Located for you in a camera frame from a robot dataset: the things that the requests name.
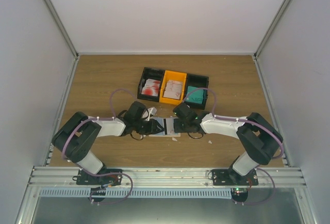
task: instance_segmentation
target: white wall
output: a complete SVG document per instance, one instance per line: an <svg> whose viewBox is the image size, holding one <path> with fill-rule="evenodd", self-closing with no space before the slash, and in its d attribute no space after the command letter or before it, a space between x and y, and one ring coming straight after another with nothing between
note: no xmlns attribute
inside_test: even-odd
<svg viewBox="0 0 330 224"><path fill-rule="evenodd" d="M254 53L283 0L52 0L80 53Z"/></svg>
<svg viewBox="0 0 330 224"><path fill-rule="evenodd" d="M0 222L42 165L73 56L42 0L0 0Z"/></svg>
<svg viewBox="0 0 330 224"><path fill-rule="evenodd" d="M290 160L329 223L330 1L293 0L259 59Z"/></svg>

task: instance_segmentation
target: gray floor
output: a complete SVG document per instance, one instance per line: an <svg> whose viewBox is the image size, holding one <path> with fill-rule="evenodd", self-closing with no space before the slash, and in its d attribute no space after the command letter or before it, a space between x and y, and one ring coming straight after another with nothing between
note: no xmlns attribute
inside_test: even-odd
<svg viewBox="0 0 330 224"><path fill-rule="evenodd" d="M255 189L249 201L267 197ZM41 198L34 224L188 223L256 224L303 223L293 189L278 189L270 202L237 206L225 199L128 199L118 205L91 206L87 198Z"/></svg>

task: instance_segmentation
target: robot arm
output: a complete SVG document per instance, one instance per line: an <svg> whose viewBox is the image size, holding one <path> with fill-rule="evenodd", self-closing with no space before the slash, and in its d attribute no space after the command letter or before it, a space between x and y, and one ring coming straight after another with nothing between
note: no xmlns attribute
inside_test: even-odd
<svg viewBox="0 0 330 224"><path fill-rule="evenodd" d="M123 111L123 117L94 118L77 112L53 137L52 144L82 169L92 174L102 174L106 166L90 151L95 139L125 136L133 130L141 135L157 134L163 128L156 120L150 119L155 112L155 108L146 109L139 102L134 102L128 111ZM81 127L72 135L79 125Z"/></svg>
<svg viewBox="0 0 330 224"><path fill-rule="evenodd" d="M176 132L221 134L242 142L246 151L229 168L229 176L235 184L244 181L244 176L259 164L267 165L279 147L271 135L248 122L260 124L283 141L282 136L258 113L241 118L213 116L207 112L197 115L185 103L179 104L173 112L178 116L178 120L174 122Z"/></svg>

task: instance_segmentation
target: robotic arm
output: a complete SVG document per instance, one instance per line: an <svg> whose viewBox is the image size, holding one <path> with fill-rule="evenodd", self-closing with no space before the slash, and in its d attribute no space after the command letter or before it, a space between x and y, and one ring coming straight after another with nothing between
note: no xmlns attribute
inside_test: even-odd
<svg viewBox="0 0 330 224"><path fill-rule="evenodd" d="M133 102L128 110L122 111L113 118L95 118L77 112L56 133L52 144L62 152L63 159L68 159L83 169L75 178L78 185L106 185L112 179L93 175L121 173L122 170L107 169L106 165L90 151L95 139L102 136L128 134L132 136L133 130L140 135L162 132L163 127L156 120L150 119L150 116L155 113L155 108L147 109L145 105L137 101ZM118 185L120 180L112 181L110 184Z"/></svg>
<svg viewBox="0 0 330 224"><path fill-rule="evenodd" d="M179 104L173 112L177 115L174 120L174 130L177 133L221 134L239 139L245 152L240 155L222 175L225 181L212 177L214 185L225 182L226 185L246 185L249 175L259 164L267 165L277 151L281 142L281 135L258 113L252 113L248 117L232 118L216 116L212 113L195 113L185 103ZM163 127L150 115L155 114L155 109L146 107L139 102L134 102L128 111L122 111L114 118L91 118L81 112L75 113L71 119L54 136L53 145L62 152L62 157L76 163L79 167L91 174L104 174L110 172L122 172L121 170L107 169L91 151L94 141L102 136L125 136L133 130L141 135L157 134L163 131ZM81 185L105 185L109 179L93 177L91 174L80 171L77 184ZM120 180L113 181L112 186L120 184Z"/></svg>
<svg viewBox="0 0 330 224"><path fill-rule="evenodd" d="M245 152L226 172L226 176L235 185L245 185L246 176L254 168L267 165L279 147L278 142L283 141L282 136L258 113L241 118L213 116L208 112L198 115L185 103L179 104L173 112L178 116L174 121L175 132L221 134L242 142Z"/></svg>

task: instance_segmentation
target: black bin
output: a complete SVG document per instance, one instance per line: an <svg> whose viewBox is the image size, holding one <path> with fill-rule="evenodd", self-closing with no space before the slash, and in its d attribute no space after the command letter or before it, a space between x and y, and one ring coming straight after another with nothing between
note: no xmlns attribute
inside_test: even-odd
<svg viewBox="0 0 330 224"><path fill-rule="evenodd" d="M187 95L188 86L207 88L208 87L208 77L188 73L187 74L187 79L186 79L184 97L186 97L186 95ZM185 103L188 104L190 107L195 108L195 109L205 109L207 97L208 97L207 90L204 90L204 92L203 92L203 102L201 104L192 103L192 102L189 102L189 101L185 101Z"/></svg>
<svg viewBox="0 0 330 224"><path fill-rule="evenodd" d="M138 86L138 99L159 102L160 88L161 88L161 84L163 83L164 74L165 74L165 70L162 69L144 68ZM141 94L142 88L144 87L145 82L148 78L160 81L157 97Z"/></svg>

